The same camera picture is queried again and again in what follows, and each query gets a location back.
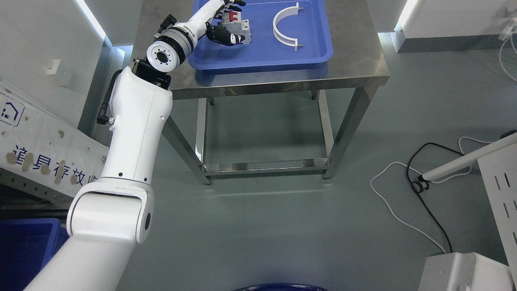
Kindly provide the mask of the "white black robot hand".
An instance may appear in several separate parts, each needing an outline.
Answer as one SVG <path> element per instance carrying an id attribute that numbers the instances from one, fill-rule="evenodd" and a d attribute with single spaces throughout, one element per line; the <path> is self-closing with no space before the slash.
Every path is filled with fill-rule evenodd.
<path id="1" fill-rule="evenodd" d="M 209 0 L 193 15 L 193 24 L 196 29 L 206 28 L 206 37 L 224 46 L 234 46 L 243 44 L 246 40 L 245 35 L 237 35 L 221 26 L 213 26 L 210 22 L 216 14 L 226 6 L 245 6 L 244 0 Z"/>

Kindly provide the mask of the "blue robot base rim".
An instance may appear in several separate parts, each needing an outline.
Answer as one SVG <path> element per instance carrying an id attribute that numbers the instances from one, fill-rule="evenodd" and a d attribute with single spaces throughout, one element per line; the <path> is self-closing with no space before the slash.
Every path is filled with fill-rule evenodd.
<path id="1" fill-rule="evenodd" d="M 321 286 L 299 283 L 266 283 L 254 286 L 240 287 L 234 291 L 328 291 Z"/>

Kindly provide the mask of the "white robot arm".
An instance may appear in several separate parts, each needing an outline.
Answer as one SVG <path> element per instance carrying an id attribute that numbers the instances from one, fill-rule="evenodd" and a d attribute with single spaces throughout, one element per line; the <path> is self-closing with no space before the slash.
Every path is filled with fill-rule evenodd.
<path id="1" fill-rule="evenodd" d="M 81 187 L 67 214 L 69 238 L 25 287 L 26 291 L 114 291 L 138 244 L 153 221 L 151 187 L 158 144 L 170 116 L 169 73 L 186 61 L 206 36 L 220 44 L 242 44 L 245 37 L 212 20 L 241 11 L 242 0 L 209 0 L 186 22 L 168 15 L 146 57 L 111 80 L 109 110 L 113 133 L 98 179 Z"/>

